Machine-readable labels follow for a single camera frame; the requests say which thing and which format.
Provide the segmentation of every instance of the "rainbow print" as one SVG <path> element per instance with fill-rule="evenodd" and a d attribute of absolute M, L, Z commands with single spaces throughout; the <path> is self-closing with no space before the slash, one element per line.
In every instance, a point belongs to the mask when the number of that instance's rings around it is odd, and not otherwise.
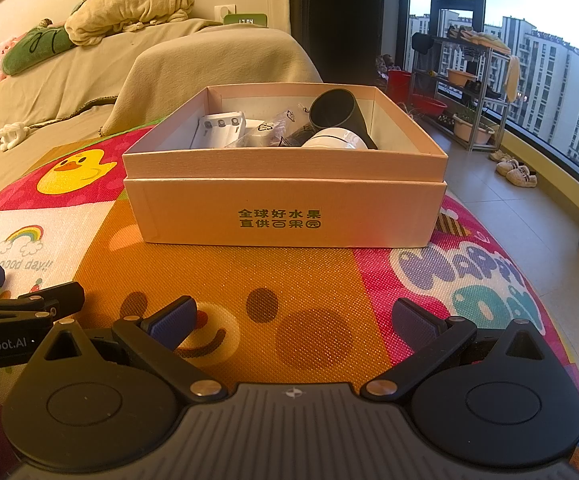
<path fill-rule="evenodd" d="M 12 234 L 10 234 L 6 238 L 6 241 L 13 242 L 22 236 L 27 236 L 31 242 L 37 242 L 43 238 L 43 228 L 39 225 L 26 225 L 25 227 L 21 227 L 20 229 L 17 229 Z"/>

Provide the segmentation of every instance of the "green pillow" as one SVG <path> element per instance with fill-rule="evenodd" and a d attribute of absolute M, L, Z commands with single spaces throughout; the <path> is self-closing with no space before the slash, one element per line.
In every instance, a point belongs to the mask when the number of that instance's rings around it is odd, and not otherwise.
<path fill-rule="evenodd" d="M 73 46 L 63 26 L 34 27 L 5 54 L 1 68 L 7 75 L 15 75 Z"/>

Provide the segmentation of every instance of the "crosshair logo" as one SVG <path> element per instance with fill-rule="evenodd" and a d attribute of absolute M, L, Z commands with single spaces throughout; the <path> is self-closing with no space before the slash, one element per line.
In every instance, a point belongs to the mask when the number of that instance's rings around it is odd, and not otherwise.
<path fill-rule="evenodd" d="M 287 395 L 288 397 L 290 397 L 292 399 L 297 399 L 298 397 L 300 397 L 304 393 L 305 392 L 303 390 L 299 390 L 295 386 L 292 386 L 290 389 L 285 390 L 285 395 Z"/>

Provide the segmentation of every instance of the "potted plant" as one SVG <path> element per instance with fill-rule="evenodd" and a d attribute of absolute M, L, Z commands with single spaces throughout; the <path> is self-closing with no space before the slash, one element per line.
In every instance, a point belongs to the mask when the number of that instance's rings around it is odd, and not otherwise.
<path fill-rule="evenodd" d="M 454 114 L 454 135 L 459 139 L 469 142 L 474 120 L 476 120 L 476 110 L 471 107 Z M 486 144 L 492 134 L 493 128 L 481 117 L 478 123 L 478 131 L 476 132 L 476 144 Z"/>

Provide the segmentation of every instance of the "wall outlet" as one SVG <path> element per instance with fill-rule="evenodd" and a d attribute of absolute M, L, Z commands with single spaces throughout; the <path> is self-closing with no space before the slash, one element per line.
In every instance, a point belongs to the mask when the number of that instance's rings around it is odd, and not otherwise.
<path fill-rule="evenodd" d="M 223 18 L 228 14 L 236 14 L 236 4 L 214 6 L 214 21 L 223 23 Z"/>

